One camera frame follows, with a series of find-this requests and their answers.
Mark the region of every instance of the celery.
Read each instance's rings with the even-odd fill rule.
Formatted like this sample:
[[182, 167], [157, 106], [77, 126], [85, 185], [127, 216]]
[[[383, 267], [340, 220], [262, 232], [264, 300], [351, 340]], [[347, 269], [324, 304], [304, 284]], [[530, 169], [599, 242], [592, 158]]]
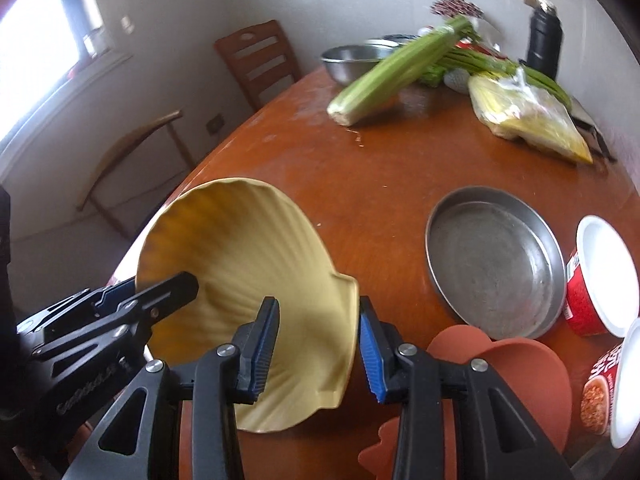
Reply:
[[427, 67], [427, 70], [420, 76], [420, 82], [430, 86], [431, 88], [436, 88], [440, 83], [442, 83], [442, 78], [447, 73], [447, 69], [440, 65], [431, 65]]
[[351, 126], [385, 103], [401, 88], [416, 81], [431, 65], [474, 30], [464, 16], [456, 16], [429, 34], [396, 50], [372, 70], [347, 86], [326, 111], [343, 126]]
[[[475, 50], [468, 48], [460, 48], [458, 46], [452, 48], [439, 60], [438, 65], [449, 70], [454, 68], [463, 68], [471, 75], [481, 72], [502, 73], [505, 75], [515, 75], [519, 65], [510, 59], [497, 59]], [[553, 79], [538, 72], [528, 66], [524, 67], [527, 75], [527, 83], [538, 88], [543, 88], [560, 101], [567, 111], [571, 112], [571, 97], [564, 89]]]

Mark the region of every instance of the round metal tray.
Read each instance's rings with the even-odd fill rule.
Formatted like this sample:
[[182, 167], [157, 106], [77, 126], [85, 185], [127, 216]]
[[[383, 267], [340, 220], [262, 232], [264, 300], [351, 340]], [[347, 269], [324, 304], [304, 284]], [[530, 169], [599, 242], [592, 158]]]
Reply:
[[492, 339], [537, 338], [564, 305], [558, 242], [522, 200], [471, 186], [444, 197], [425, 234], [431, 281], [463, 321]]

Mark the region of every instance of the white lid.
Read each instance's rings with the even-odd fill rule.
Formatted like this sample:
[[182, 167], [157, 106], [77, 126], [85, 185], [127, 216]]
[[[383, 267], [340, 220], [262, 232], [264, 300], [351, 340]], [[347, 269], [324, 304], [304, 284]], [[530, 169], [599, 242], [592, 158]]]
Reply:
[[638, 317], [636, 266], [616, 230], [597, 216], [578, 224], [578, 257], [596, 312], [613, 335], [624, 337]]
[[640, 422], [640, 319], [629, 327], [622, 343], [613, 396], [611, 445], [624, 446]]

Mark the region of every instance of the metal screw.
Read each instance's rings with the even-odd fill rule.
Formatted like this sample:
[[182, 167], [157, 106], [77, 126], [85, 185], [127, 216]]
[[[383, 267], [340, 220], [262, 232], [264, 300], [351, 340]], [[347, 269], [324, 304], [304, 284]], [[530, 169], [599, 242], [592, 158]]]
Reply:
[[218, 349], [216, 350], [216, 353], [220, 357], [229, 357], [230, 355], [233, 355], [236, 353], [236, 347], [233, 346], [231, 343], [225, 343], [218, 347]]
[[476, 372], [485, 372], [489, 365], [484, 359], [471, 359], [471, 368]]
[[153, 361], [154, 357], [151, 355], [151, 350], [149, 350], [149, 347], [147, 345], [145, 345], [143, 351], [142, 351], [142, 357], [145, 358], [145, 361], [148, 363], [149, 361]]
[[162, 368], [164, 368], [164, 363], [160, 359], [154, 359], [145, 365], [145, 370], [151, 374], [159, 372]]
[[409, 356], [415, 355], [418, 349], [415, 347], [415, 345], [412, 345], [411, 343], [402, 343], [398, 347], [398, 351], [400, 352], [400, 355], [409, 357]]
[[127, 330], [129, 330], [129, 327], [127, 325], [120, 325], [119, 327], [117, 327], [117, 329], [113, 332], [113, 336], [114, 337], [120, 337], [121, 335], [123, 335]]

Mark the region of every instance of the shell-shaped bowl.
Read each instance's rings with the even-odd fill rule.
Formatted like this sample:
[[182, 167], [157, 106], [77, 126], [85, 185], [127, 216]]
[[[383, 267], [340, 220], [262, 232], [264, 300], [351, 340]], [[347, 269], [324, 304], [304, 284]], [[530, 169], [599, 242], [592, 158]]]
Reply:
[[356, 347], [358, 283], [340, 274], [300, 208], [275, 187], [225, 178], [175, 200], [149, 232], [136, 274], [143, 290], [194, 274], [194, 301], [153, 327], [149, 347], [177, 365], [231, 341], [265, 296], [280, 303], [280, 329], [264, 393], [236, 406], [238, 428], [280, 431], [344, 395]]

